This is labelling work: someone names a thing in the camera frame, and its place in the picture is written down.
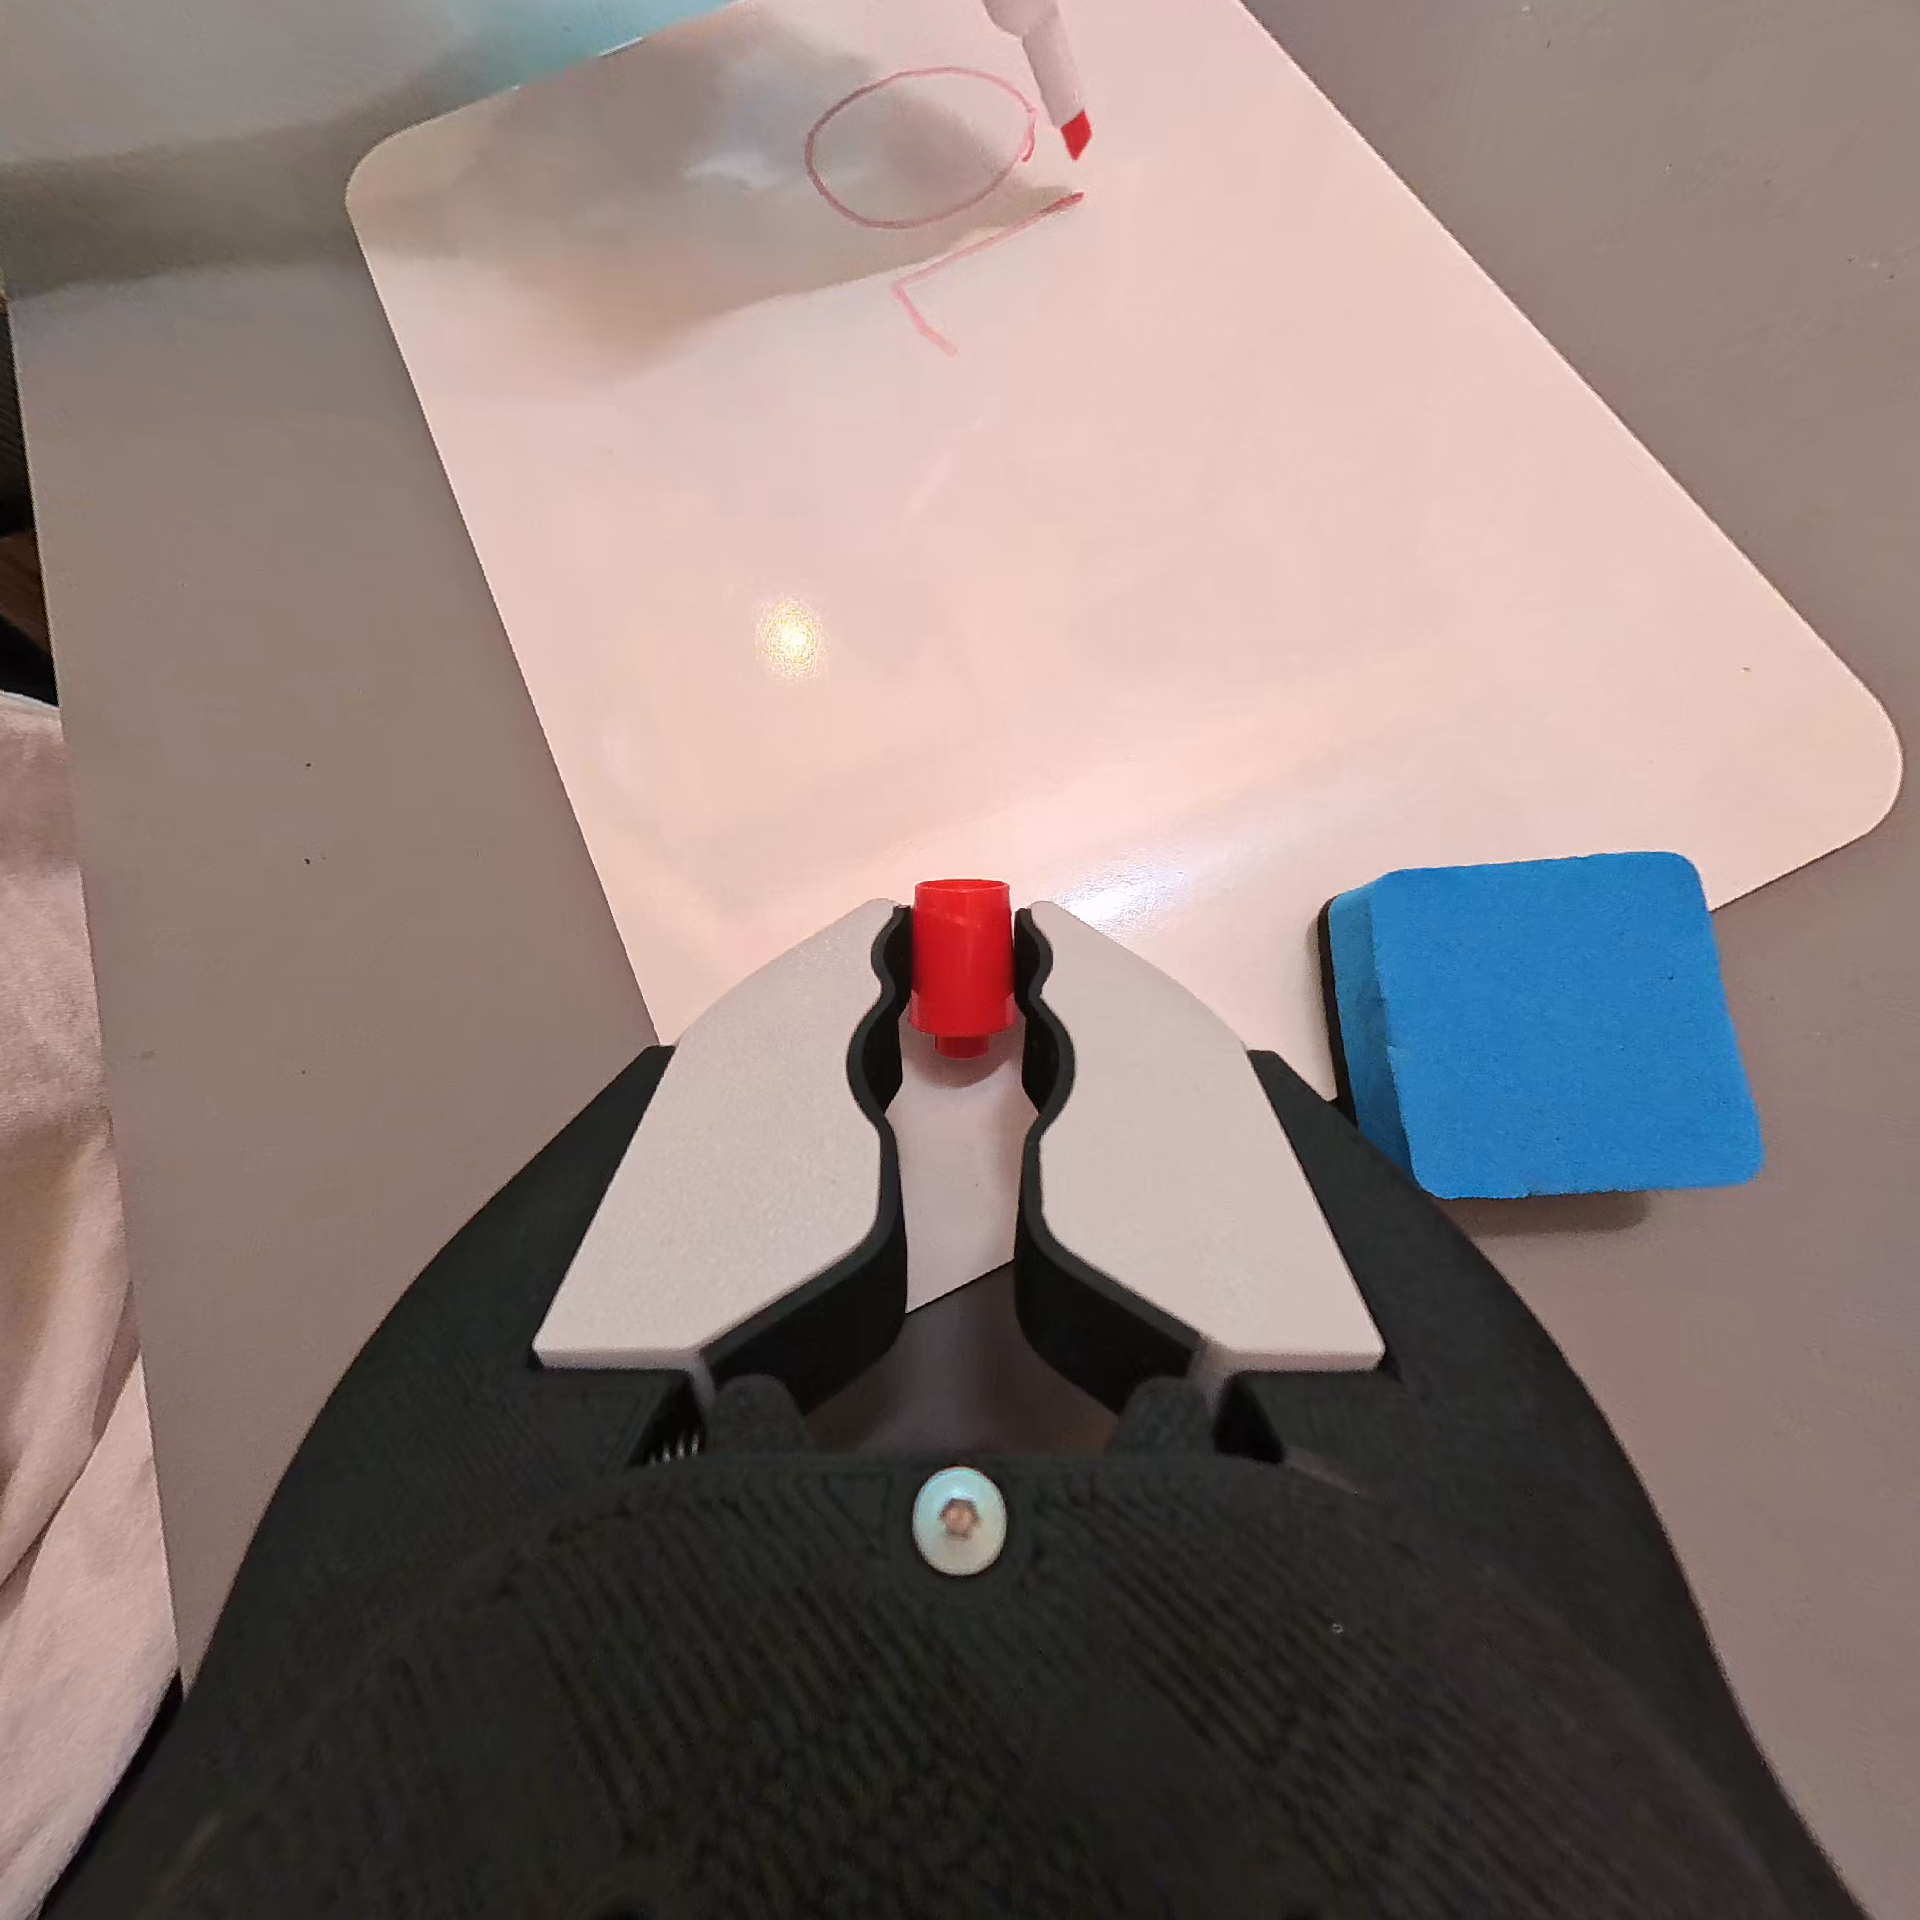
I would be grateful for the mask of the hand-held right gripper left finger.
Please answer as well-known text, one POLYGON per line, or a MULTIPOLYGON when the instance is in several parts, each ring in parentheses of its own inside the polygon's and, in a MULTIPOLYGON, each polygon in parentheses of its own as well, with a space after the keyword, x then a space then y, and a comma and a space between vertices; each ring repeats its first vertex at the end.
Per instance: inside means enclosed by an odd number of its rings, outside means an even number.
POLYGON ((908 984, 908 911, 877 899, 685 1029, 536 1334, 545 1369, 681 1374, 705 1407, 768 1376, 812 1411, 890 1353, 908 984))

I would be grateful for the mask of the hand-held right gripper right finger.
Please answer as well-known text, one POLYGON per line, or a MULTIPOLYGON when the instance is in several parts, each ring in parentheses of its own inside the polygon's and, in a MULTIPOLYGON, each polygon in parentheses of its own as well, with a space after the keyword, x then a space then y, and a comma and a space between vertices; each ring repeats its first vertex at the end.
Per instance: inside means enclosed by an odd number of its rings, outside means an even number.
POLYGON ((1241 1376, 1357 1376, 1386 1341, 1228 1023, 1066 905, 1016 918, 1016 1312, 1121 1414, 1149 1382, 1218 1411, 1241 1376))

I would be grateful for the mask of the red marker cap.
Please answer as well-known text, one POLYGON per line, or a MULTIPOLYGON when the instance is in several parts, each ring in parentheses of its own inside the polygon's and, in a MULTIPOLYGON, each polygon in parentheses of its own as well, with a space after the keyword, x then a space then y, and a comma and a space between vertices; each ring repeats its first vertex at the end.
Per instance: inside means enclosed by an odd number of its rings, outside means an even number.
POLYGON ((1006 881, 922 881, 909 905, 906 1021, 938 1057, 982 1059, 1017 1018, 1016 911, 1006 881))

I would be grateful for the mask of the blue foam eraser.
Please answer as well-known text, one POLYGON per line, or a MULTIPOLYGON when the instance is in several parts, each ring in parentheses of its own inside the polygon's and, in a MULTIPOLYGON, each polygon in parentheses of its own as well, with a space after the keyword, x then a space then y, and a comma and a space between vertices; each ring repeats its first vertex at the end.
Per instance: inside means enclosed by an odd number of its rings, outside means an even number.
POLYGON ((1336 1103, 1446 1201, 1755 1181, 1704 881, 1633 851, 1393 871, 1316 921, 1336 1103))

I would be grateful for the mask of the white whiteboard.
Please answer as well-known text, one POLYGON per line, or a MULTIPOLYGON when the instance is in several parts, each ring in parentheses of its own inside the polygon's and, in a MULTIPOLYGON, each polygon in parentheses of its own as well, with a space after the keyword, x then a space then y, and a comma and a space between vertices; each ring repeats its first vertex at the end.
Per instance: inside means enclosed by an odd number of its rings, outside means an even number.
POLYGON ((1884 707, 1246 5, 722 5, 346 211, 661 1040, 916 881, 1331 1089, 1324 901, 1896 803, 1884 707))

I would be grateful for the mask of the red dry-erase marker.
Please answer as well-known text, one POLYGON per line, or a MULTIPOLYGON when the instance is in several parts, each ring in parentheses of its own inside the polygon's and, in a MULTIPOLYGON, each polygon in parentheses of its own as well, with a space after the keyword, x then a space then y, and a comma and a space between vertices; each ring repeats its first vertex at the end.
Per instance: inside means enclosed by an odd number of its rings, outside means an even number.
POLYGON ((1090 144, 1085 93, 1066 29, 1064 2, 982 2, 989 23, 1022 49, 1050 123, 1068 155, 1082 161, 1090 144))

